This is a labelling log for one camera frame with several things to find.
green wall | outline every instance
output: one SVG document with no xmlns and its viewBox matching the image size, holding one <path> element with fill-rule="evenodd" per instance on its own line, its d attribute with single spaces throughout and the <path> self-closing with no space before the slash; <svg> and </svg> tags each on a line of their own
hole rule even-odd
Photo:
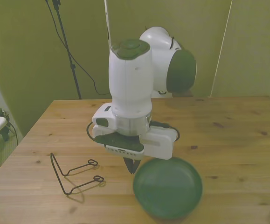
<svg viewBox="0 0 270 224">
<path fill-rule="evenodd" d="M 195 96 L 209 96 L 231 0 L 108 0 L 112 43 L 164 27 L 197 60 Z"/>
<path fill-rule="evenodd" d="M 104 0 L 62 0 L 60 12 L 72 55 L 99 91 L 109 92 Z M 84 99 L 105 97 L 78 67 L 76 73 Z M 77 99 L 45 0 L 0 0 L 0 90 L 23 135 L 53 100 Z"/>
<path fill-rule="evenodd" d="M 233 0 L 213 96 L 270 96 L 270 0 Z"/>
</svg>

black wire rack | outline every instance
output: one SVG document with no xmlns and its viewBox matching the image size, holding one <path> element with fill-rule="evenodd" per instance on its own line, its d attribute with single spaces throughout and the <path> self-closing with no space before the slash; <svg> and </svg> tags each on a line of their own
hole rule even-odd
<svg viewBox="0 0 270 224">
<path fill-rule="evenodd" d="M 70 192 L 66 192 L 65 189 L 64 189 L 64 187 L 63 187 L 63 184 L 62 184 L 62 182 L 61 182 L 61 180 L 60 180 L 59 174 L 58 174 L 58 172 L 57 172 L 57 170 L 56 170 L 54 161 L 55 161 L 55 163 L 56 163 L 58 169 L 60 170 L 60 173 L 61 173 L 62 176 L 69 176 L 69 173 L 70 173 L 71 171 L 76 170 L 76 169 L 79 169 L 79 168 L 83 168 L 83 167 L 86 167 L 86 166 L 93 166 L 93 167 L 96 167 L 96 166 L 98 165 L 98 162 L 95 161 L 95 160 L 90 159 L 90 160 L 87 161 L 87 164 L 82 165 L 82 166 L 79 166 L 79 167 L 76 167 L 76 168 L 73 168 L 73 169 L 70 169 L 66 174 L 64 174 L 64 173 L 62 172 L 62 170 L 61 170 L 61 168 L 60 168 L 60 166 L 59 166 L 59 164 L 58 164 L 58 162 L 57 162 L 57 159 L 55 158 L 55 156 L 54 156 L 53 153 L 50 154 L 50 158 L 51 158 L 51 163 L 52 163 L 53 169 L 54 169 L 54 171 L 55 171 L 55 174 L 56 174 L 56 176 L 57 176 L 58 182 L 59 182 L 59 184 L 60 184 L 60 187 L 61 187 L 61 189 L 62 189 L 62 191 L 63 191 L 63 193 L 64 193 L 65 195 L 70 195 L 70 194 L 72 194 L 73 191 L 74 191 L 75 189 L 80 188 L 80 187 L 82 187 L 82 186 L 84 186 L 84 185 L 87 185 L 87 184 L 90 184 L 90 183 L 94 183 L 94 182 L 98 182 L 98 183 L 104 182 L 104 178 L 103 178 L 103 177 L 96 175 L 96 176 L 93 177 L 93 180 L 92 180 L 92 181 L 89 181 L 89 182 L 80 184 L 80 185 L 78 185 L 78 186 L 75 186 L 75 187 L 73 187 L 73 188 L 70 190 Z"/>
</svg>

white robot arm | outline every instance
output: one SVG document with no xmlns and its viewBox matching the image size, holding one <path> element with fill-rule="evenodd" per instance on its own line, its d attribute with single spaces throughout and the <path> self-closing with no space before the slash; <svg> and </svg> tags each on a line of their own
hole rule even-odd
<svg viewBox="0 0 270 224">
<path fill-rule="evenodd" d="M 193 55 L 161 27 L 146 30 L 139 40 L 113 45 L 109 57 L 112 103 L 94 114 L 92 139 L 122 156 L 132 174 L 144 156 L 170 159 L 180 134 L 168 124 L 151 120 L 152 91 L 186 91 L 195 76 Z"/>
</svg>

wooden table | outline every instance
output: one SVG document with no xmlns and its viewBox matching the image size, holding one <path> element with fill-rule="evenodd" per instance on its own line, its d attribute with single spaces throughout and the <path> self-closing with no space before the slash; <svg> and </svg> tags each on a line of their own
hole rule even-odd
<svg viewBox="0 0 270 224">
<path fill-rule="evenodd" d="M 180 130 L 174 156 L 192 163 L 204 184 L 197 209 L 174 221 L 146 214 L 123 159 L 87 137 L 87 124 L 105 102 L 51 104 L 0 168 L 0 224 L 270 224 L 270 98 L 153 100 L 153 119 Z M 88 159 L 100 164 L 62 178 L 66 190 L 94 175 L 106 184 L 84 186 L 66 197 L 51 152 L 64 172 Z"/>
</svg>

green bowl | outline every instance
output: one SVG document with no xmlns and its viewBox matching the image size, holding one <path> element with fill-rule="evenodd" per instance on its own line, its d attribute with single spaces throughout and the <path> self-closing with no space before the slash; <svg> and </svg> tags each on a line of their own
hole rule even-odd
<svg viewBox="0 0 270 224">
<path fill-rule="evenodd" d="M 153 159 L 135 174 L 135 197 L 149 214 L 163 219 L 187 216 L 202 196 L 202 181 L 188 162 L 173 157 Z"/>
</svg>

